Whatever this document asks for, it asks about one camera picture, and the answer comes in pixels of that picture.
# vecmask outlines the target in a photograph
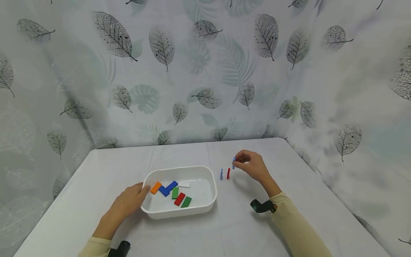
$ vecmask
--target fabric backdrop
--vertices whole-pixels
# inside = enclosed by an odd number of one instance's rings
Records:
[[[2,1],[0,255],[92,149],[282,137],[391,256],[409,256],[410,9]]]

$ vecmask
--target standing blue block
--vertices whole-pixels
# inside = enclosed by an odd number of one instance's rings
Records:
[[[159,189],[158,189],[164,196],[167,196],[167,195],[169,195],[170,194],[170,191],[168,191],[165,187],[163,187],[163,186],[161,186]]]
[[[176,186],[178,186],[178,183],[175,182],[175,181],[173,181],[173,182],[171,182],[170,185],[168,185],[168,186],[166,187],[166,189],[170,192],[170,191],[173,190],[173,188],[175,188]]]

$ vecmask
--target beige sleeve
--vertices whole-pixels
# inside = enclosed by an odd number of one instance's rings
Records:
[[[278,207],[271,214],[272,220],[284,235],[294,257],[332,257],[319,235],[286,194],[282,192],[270,200]]]
[[[90,237],[77,257],[107,257],[111,240]]]

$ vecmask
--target standing red block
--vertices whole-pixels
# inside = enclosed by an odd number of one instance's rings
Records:
[[[182,200],[184,199],[184,197],[185,197],[185,194],[180,193],[178,195],[177,199],[175,200],[174,204],[177,205],[177,206],[180,206],[180,204],[181,204]]]

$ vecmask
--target left hand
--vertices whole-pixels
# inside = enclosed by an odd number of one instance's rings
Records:
[[[133,214],[138,208],[141,207],[148,191],[150,190],[149,185],[144,188],[142,187],[143,182],[127,187],[126,190],[124,190],[114,200],[108,213],[122,220]]]

